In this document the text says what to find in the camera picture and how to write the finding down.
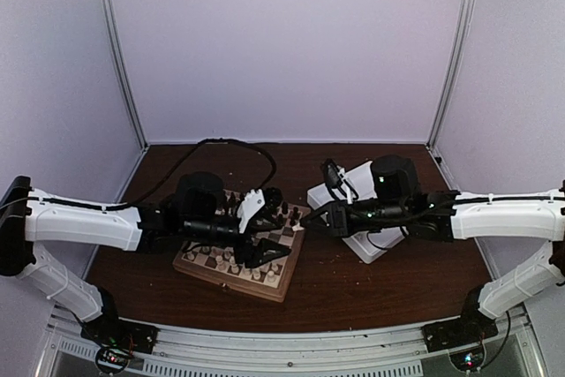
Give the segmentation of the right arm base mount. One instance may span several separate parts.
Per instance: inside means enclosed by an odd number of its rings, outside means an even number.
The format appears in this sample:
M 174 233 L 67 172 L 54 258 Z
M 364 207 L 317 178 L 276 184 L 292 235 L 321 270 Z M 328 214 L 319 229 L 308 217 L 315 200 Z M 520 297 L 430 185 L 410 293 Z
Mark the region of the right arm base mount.
M 498 335 L 495 320 L 486 317 L 479 309 L 479 294 L 483 286 L 471 290 L 457 318 L 436 321 L 421 328 L 429 352 L 450 350 L 485 338 Z

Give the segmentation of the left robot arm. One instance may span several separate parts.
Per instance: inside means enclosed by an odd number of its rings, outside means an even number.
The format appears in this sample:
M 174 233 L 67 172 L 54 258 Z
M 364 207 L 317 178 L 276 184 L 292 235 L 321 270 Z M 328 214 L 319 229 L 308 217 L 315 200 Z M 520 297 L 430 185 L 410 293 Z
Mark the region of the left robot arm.
M 223 181 L 207 172 L 181 177 L 173 194 L 157 206 L 61 198 L 32 188 L 30 177 L 18 176 L 1 199 L 1 274 L 30 279 L 70 310 L 90 334 L 118 345 L 127 327 L 113 297 L 70 272 L 44 242 L 105 245 L 143 254 L 194 243 L 230 248 L 237 265 L 254 270 L 291 253 L 273 240 L 253 239 L 261 230 L 257 220 L 274 214 L 282 202 L 275 188 L 228 198 Z

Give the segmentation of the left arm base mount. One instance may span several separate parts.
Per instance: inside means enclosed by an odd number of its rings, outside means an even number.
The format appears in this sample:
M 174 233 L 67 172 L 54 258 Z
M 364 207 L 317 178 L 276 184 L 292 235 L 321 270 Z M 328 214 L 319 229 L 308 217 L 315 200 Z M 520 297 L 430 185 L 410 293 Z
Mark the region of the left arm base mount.
M 121 319 L 112 295 L 102 288 L 99 292 L 102 297 L 102 314 L 94 320 L 80 322 L 81 336 L 99 346 L 151 354 L 158 336 L 158 328 Z

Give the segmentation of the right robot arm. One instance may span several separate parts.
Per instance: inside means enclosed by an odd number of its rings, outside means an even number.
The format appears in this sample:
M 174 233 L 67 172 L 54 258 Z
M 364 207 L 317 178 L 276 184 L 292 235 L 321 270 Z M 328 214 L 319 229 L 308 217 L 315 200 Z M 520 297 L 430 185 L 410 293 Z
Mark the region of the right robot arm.
M 564 190 L 530 194 L 422 192 L 414 162 L 385 155 L 345 172 L 322 165 L 331 200 L 300 224 L 332 238 L 398 228 L 407 237 L 453 242 L 483 237 L 539 238 L 543 245 L 504 276 L 471 290 L 453 336 L 472 342 L 510 308 L 564 283 Z

